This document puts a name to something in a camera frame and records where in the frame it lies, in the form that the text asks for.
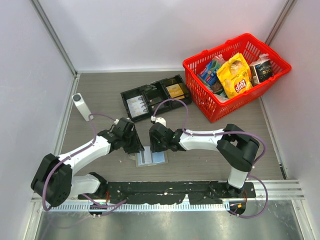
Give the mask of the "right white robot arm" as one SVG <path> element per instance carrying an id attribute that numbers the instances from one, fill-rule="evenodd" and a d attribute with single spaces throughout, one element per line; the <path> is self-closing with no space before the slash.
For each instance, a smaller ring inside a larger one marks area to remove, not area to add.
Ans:
<path id="1" fill-rule="evenodd" d="M 219 152 L 230 164 L 226 193 L 233 198 L 244 191 L 260 143 L 234 124 L 215 131 L 192 131 L 179 128 L 175 131 L 157 122 L 149 130 L 150 149 L 153 153 L 171 150 L 210 150 Z"/>

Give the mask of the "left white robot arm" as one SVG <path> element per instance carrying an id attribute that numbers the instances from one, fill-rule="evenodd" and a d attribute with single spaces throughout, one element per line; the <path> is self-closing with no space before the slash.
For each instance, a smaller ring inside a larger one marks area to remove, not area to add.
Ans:
<path id="1" fill-rule="evenodd" d="M 98 158 L 119 149 L 128 155 L 144 150 L 135 124 L 123 117 L 116 119 L 110 129 L 96 133 L 92 140 L 70 152 L 45 155 L 30 184 L 41 196 L 43 209 L 49 211 L 74 196 L 105 198 L 108 182 L 101 175 L 95 172 L 83 176 L 76 174 Z"/>

